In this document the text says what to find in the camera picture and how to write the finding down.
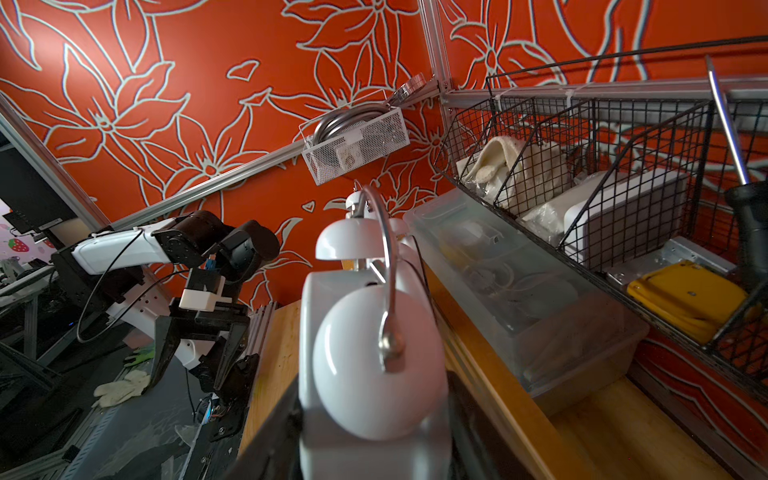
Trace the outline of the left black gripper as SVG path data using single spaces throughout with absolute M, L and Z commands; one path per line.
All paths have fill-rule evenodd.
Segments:
M 217 303 L 214 310 L 198 311 L 183 309 L 180 300 L 170 306 L 170 320 L 158 320 L 155 324 L 155 356 L 148 386 L 155 387 L 162 379 L 180 345 L 180 339 L 215 341 L 221 332 L 222 341 L 214 389 L 220 390 L 233 365 L 242 353 L 243 339 L 250 326 L 248 308 L 242 304 Z

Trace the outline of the white twin-bell clock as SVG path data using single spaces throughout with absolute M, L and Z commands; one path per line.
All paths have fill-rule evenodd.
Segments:
M 345 207 L 346 225 L 350 230 L 344 234 L 345 257 L 355 260 L 384 258 L 380 221 L 373 207 L 363 198 L 363 192 L 351 193 L 345 200 Z M 409 227 L 399 218 L 390 217 L 388 221 L 392 240 L 398 242 L 402 258 L 413 264 L 418 263 L 421 260 L 418 245 Z
M 300 465 L 307 479 L 445 479 L 451 463 L 448 379 L 420 261 L 403 259 L 379 192 L 384 258 L 347 259 L 346 217 L 319 235 L 320 260 L 352 270 L 313 272 L 300 311 Z

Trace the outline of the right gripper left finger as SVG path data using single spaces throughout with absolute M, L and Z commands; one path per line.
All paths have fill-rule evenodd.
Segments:
M 224 479 L 303 478 L 299 451 L 303 410 L 298 384 L 298 377 L 295 376 Z

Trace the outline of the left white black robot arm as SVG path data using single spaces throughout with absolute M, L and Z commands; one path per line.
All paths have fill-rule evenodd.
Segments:
M 254 220 L 239 227 L 201 210 L 132 230 L 104 230 L 52 256 L 84 314 L 124 321 L 155 343 L 151 386 L 172 360 L 203 391 L 226 400 L 247 390 L 258 356 L 243 284 L 275 260 L 277 236 Z

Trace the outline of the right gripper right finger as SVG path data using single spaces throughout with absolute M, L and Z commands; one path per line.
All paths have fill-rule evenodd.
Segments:
M 452 438 L 448 478 L 533 480 L 460 377 L 449 371 L 447 379 Z

